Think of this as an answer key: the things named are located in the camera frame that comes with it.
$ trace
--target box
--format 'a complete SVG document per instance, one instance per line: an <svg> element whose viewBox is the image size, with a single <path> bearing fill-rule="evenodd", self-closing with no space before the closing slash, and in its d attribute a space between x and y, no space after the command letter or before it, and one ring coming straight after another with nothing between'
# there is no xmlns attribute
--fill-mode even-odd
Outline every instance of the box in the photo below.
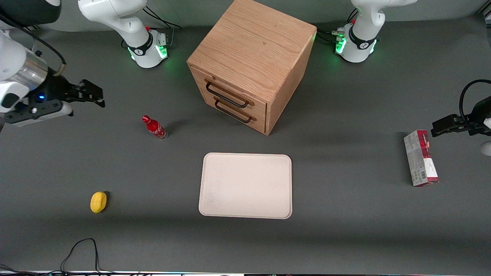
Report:
<svg viewBox="0 0 491 276"><path fill-rule="evenodd" d="M416 130L404 138L411 170L412 185L422 187L438 182L435 165L430 154L427 130Z"/></svg>
<svg viewBox="0 0 491 276"><path fill-rule="evenodd" d="M187 63L205 102L269 135L303 78L317 28L235 0Z"/></svg>

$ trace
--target white tray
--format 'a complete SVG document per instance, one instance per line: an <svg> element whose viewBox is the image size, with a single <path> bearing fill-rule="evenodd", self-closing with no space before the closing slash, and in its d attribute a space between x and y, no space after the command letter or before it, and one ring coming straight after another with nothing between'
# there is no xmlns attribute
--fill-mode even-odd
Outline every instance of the white tray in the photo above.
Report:
<svg viewBox="0 0 491 276"><path fill-rule="evenodd" d="M289 218L292 214L290 157L207 154L203 160L199 211L217 217Z"/></svg>

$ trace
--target green led light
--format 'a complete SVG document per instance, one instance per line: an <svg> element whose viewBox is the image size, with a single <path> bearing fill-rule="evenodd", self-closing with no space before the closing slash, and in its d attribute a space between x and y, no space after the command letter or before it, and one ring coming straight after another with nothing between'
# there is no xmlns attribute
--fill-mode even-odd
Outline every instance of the green led light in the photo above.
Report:
<svg viewBox="0 0 491 276"><path fill-rule="evenodd" d="M157 51L159 52L159 55L162 59L167 57L167 47L155 45L155 49L157 49Z"/></svg>
<svg viewBox="0 0 491 276"><path fill-rule="evenodd" d="M131 52L131 50L130 50L130 47L128 47L128 51L130 52L131 59L132 59L132 60L135 60L135 57L133 56L133 53L132 53L132 52Z"/></svg>
<svg viewBox="0 0 491 276"><path fill-rule="evenodd" d="M346 38L343 37L343 39L341 39L338 44L336 45L336 52L338 54L342 53L343 50L344 50L344 46L346 45Z"/></svg>
<svg viewBox="0 0 491 276"><path fill-rule="evenodd" d="M375 48L375 44L377 43L377 40L375 39L375 41L373 42L373 46L372 46L372 49L370 50L370 53L373 53L373 49Z"/></svg>

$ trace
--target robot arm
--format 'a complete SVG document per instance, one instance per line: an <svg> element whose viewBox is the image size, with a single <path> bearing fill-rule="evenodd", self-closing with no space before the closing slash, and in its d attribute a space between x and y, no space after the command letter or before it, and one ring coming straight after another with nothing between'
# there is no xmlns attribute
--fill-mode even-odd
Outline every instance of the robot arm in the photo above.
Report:
<svg viewBox="0 0 491 276"><path fill-rule="evenodd" d="M12 8L15 5L19 5L17 1L0 0L0 26L3 28L0 29L0 113L4 113L5 122L23 126L62 115L73 115L68 104L73 101L89 101L104 107L100 87L87 80L82 80L78 85L69 83L40 58L40 52L35 54L10 38L9 30L13 26L26 26L26 20L23 23L14 20L22 18L18 14L19 9ZM55 21L59 16L59 1L46 0L44 7L47 8L37 12L41 16L31 18L28 22L43 24Z"/></svg>
<svg viewBox="0 0 491 276"><path fill-rule="evenodd" d="M463 110L464 96L469 87L475 83L489 83L490 80L475 80L470 82L462 90L459 100L459 112L460 116L456 114L448 115L436 122L433 122L433 129L431 133L433 137L438 137L442 134L451 132L469 132L469 135L482 134L491 136L491 97L487 97L484 100L478 102L472 112L465 115ZM491 141L485 142L481 145L481 152L485 155L491 156Z"/></svg>
<svg viewBox="0 0 491 276"><path fill-rule="evenodd" d="M417 0L351 0L359 10L356 22L338 28L342 38L336 53L346 61L358 63L367 59L373 52L376 36L385 23L383 8L399 7L415 3Z"/></svg>
<svg viewBox="0 0 491 276"><path fill-rule="evenodd" d="M146 0L79 0L79 9L88 20L118 32L140 67L152 68L167 58L166 35L147 30L138 17L121 18L143 9L146 4Z"/></svg>

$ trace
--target gray wall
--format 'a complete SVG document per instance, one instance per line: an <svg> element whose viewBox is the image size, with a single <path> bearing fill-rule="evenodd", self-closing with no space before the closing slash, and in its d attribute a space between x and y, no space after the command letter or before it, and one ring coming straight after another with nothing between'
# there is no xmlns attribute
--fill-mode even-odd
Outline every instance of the gray wall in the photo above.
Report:
<svg viewBox="0 0 491 276"><path fill-rule="evenodd" d="M346 19L353 6L349 0L257 0L274 9L310 23ZM486 0L419 0L415 4L386 9L388 21L456 19L475 13ZM148 0L148 6L163 19L181 26L214 25L232 0ZM61 16L46 28L62 31L107 30L88 21L77 1L62 0ZM145 25L162 26L143 11L136 13Z"/></svg>

